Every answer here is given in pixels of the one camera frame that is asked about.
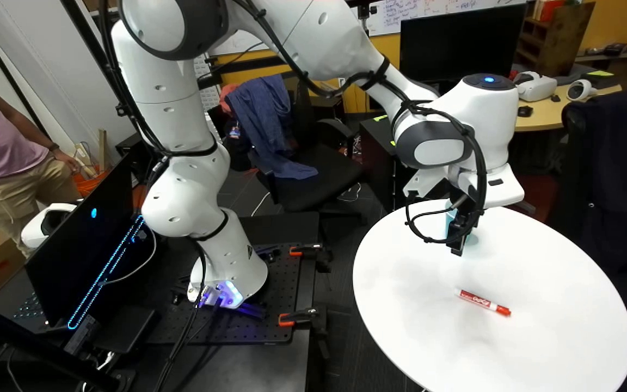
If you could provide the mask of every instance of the red marker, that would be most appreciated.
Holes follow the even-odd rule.
[[[498,306],[498,302],[491,302],[491,301],[487,301],[487,299],[484,299],[484,297],[479,297],[479,295],[460,290],[457,297],[464,299],[464,301],[467,301],[467,302],[475,302],[475,306],[479,306],[479,308],[484,308],[484,309],[489,309],[489,312],[495,312],[495,314],[498,314],[498,316],[504,316],[504,318],[512,316],[512,309],[509,309],[509,308]]]

